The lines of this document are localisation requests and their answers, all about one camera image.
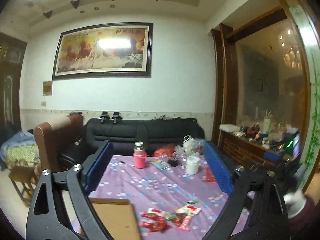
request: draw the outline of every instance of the wooden stool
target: wooden stool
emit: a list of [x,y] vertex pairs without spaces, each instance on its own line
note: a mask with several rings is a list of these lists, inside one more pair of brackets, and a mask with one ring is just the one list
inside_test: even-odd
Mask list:
[[[24,205],[26,207],[30,206],[32,195],[34,193],[34,189],[31,185],[31,179],[34,178],[35,183],[38,183],[38,178],[35,175],[34,169],[30,167],[20,167],[20,166],[14,166],[14,168],[11,170],[9,174],[9,178],[11,179],[11,182],[16,189],[19,197],[23,201]],[[20,182],[23,186],[22,192],[17,187],[16,182]],[[23,193],[26,192],[29,198],[24,198]]]

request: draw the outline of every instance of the brown cardboard box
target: brown cardboard box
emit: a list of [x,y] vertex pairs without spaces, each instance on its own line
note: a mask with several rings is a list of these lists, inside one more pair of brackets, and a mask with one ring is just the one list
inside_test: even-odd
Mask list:
[[141,240],[129,199],[89,198],[101,222],[115,240]]

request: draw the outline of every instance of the door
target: door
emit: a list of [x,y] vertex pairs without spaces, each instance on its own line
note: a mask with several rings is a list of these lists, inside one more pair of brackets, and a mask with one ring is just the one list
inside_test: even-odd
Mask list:
[[0,127],[21,130],[19,88],[27,43],[0,33]]

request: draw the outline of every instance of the green light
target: green light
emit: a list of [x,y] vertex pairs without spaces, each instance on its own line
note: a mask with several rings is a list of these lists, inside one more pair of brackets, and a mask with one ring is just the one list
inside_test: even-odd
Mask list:
[[291,141],[291,142],[288,144],[287,148],[289,148],[289,146],[292,144],[292,142],[293,142],[293,141]]

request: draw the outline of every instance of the purple floral tablecloth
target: purple floral tablecloth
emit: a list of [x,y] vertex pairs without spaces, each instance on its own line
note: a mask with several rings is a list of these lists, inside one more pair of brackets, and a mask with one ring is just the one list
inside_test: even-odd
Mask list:
[[[112,157],[97,189],[89,197],[96,198],[128,198],[134,207],[137,222],[144,218],[140,213],[149,207],[167,212],[174,212],[189,200],[198,200],[194,206],[200,207],[201,212],[192,217],[190,231],[181,231],[173,225],[164,233],[152,232],[140,227],[143,240],[201,240],[221,212],[228,195],[220,191],[217,183],[205,181],[203,156],[200,156],[199,171],[195,175],[186,175],[181,166],[159,170],[148,161],[159,158],[147,158],[147,166],[137,169],[133,165],[133,157]],[[241,232],[248,218],[248,211],[243,209],[233,234]],[[75,231],[80,231],[78,221],[74,221]]]

